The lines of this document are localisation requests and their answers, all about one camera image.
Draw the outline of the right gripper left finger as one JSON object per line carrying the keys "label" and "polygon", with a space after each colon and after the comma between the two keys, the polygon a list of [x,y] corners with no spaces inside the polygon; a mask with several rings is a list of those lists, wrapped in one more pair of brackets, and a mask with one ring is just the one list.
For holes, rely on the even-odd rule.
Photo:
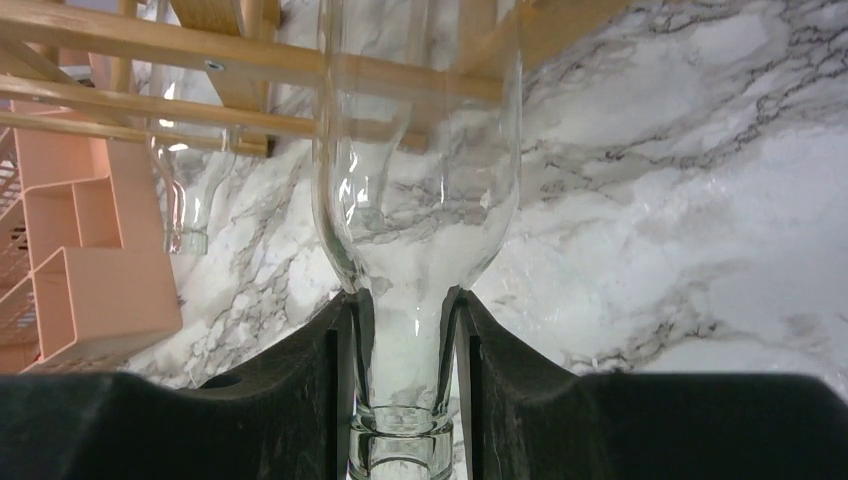
{"label": "right gripper left finger", "polygon": [[351,310],[305,325],[195,389],[120,373],[1,379],[5,479],[342,479]]}

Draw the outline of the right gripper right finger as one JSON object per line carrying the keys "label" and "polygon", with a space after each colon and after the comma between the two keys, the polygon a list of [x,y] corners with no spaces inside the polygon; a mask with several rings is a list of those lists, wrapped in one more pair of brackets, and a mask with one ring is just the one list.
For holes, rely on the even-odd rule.
{"label": "right gripper right finger", "polygon": [[579,376],[455,303],[472,479],[843,479],[847,405],[823,381],[774,373]]}

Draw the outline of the clear glass bottle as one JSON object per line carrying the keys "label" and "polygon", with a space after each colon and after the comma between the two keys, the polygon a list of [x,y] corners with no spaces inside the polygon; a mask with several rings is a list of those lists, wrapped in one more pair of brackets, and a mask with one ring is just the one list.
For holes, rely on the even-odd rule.
{"label": "clear glass bottle", "polygon": [[323,1],[312,208],[353,303],[353,479],[447,479],[453,306],[519,203],[517,1]]}
{"label": "clear glass bottle", "polygon": [[[214,33],[239,33],[234,1],[158,1],[158,23]],[[151,66],[148,94],[155,99],[212,106],[255,104],[250,87],[240,86],[215,58],[193,70]],[[148,122],[147,146],[165,191],[164,250],[204,255],[217,190],[238,159],[240,129],[234,124],[200,124],[165,114]]]}

